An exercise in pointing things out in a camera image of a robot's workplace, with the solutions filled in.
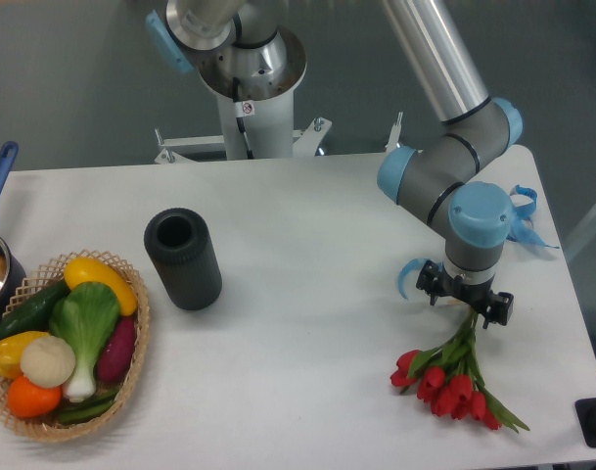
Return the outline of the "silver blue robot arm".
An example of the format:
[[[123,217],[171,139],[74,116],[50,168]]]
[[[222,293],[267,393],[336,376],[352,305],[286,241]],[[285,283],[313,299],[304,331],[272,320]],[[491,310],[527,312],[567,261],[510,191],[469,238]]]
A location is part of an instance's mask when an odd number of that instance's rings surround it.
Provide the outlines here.
[[[489,95],[441,2],[386,1],[383,10],[445,132],[424,150],[390,148],[378,186],[444,239],[444,262],[423,263],[419,289],[506,324],[514,298],[491,285],[514,225],[511,201],[477,175],[517,142],[521,115]],[[145,25],[164,59],[197,71],[215,95],[228,159],[297,154],[294,92],[306,58],[270,2],[169,1]]]

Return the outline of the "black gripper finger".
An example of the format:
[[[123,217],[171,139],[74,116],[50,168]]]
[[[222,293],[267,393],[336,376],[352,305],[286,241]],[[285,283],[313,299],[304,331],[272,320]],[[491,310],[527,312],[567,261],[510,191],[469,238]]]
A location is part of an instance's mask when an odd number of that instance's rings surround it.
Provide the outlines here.
[[[483,316],[482,328],[487,329],[490,324],[506,326],[513,311],[513,303],[513,294],[489,291],[480,310]]]
[[[429,296],[431,306],[434,306],[439,298],[445,296],[443,274],[443,267],[429,259],[420,269],[416,288]]]

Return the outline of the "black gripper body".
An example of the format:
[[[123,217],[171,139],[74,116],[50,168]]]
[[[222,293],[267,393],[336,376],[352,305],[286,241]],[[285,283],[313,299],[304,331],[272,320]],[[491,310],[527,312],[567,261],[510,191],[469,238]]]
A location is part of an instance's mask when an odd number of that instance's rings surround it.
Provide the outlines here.
[[[485,313],[495,272],[495,266],[473,271],[463,269],[453,261],[445,261],[439,273],[439,291],[436,295],[440,298],[451,297],[467,304],[477,313]]]

